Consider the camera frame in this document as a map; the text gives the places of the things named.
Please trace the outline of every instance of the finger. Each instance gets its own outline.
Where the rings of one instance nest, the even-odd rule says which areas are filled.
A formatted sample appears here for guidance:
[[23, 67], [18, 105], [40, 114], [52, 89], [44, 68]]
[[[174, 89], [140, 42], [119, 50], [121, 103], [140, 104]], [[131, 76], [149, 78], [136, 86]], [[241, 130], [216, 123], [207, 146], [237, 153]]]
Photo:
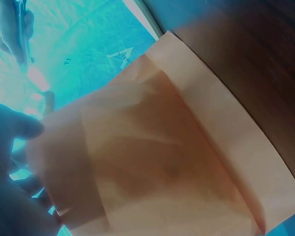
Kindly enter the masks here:
[[34, 14], [30, 11], [26, 11], [26, 15], [24, 17], [24, 25], [26, 27], [26, 37], [30, 39], [33, 36], [33, 25], [34, 25]]
[[61, 218], [60, 218], [60, 216], [58, 215], [58, 212], [56, 211], [56, 210], [54, 210], [54, 212], [53, 212], [53, 217], [56, 219], [56, 222], [57, 222], [57, 224], [58, 224], [58, 231], [60, 230], [60, 228], [63, 226], [63, 222], [62, 222], [62, 220], [61, 220]]
[[26, 191], [29, 196], [37, 194], [42, 188], [43, 185], [39, 181], [37, 176], [31, 175], [26, 179], [20, 179], [15, 181], [24, 191]]
[[53, 206], [53, 203], [45, 189], [43, 189], [43, 191], [39, 194], [37, 201], [46, 210], [49, 210]]
[[3, 40], [3, 42], [8, 47], [9, 51], [11, 52], [11, 55], [15, 58], [17, 63], [21, 65], [22, 63], [24, 63], [23, 51], [17, 43], [16, 36], [13, 38], [14, 40], [7, 40], [7, 41]]
[[0, 104], [0, 177], [7, 177], [14, 138], [34, 138], [43, 130], [36, 119]]
[[13, 111], [0, 104], [0, 177], [7, 176], [13, 147]]
[[9, 48], [6, 46], [6, 44], [3, 42], [2, 38], [0, 37], [0, 49], [4, 51], [5, 53], [11, 54]]
[[26, 151], [25, 148], [20, 148], [14, 152], [12, 152], [11, 154], [11, 158], [15, 161], [17, 161], [18, 163], [21, 163], [23, 165], [27, 164], [26, 161]]
[[38, 137], [44, 131], [44, 126], [33, 117], [23, 113], [15, 112], [15, 137], [22, 139], [32, 139]]

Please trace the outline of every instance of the wooden table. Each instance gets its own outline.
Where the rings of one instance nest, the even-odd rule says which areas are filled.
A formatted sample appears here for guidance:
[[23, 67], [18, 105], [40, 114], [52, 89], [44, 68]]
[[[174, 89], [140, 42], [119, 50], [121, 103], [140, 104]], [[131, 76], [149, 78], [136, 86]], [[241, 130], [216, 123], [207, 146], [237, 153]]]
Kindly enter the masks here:
[[295, 0], [144, 2], [235, 95], [295, 177]]

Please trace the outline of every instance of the orange envelope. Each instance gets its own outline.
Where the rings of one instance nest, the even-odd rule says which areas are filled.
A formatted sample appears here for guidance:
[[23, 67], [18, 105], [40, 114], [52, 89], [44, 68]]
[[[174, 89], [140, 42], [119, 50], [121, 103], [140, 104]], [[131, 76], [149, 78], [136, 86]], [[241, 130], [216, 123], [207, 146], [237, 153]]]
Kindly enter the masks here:
[[295, 213], [295, 180], [241, 104], [170, 32], [27, 145], [73, 235], [254, 236]]

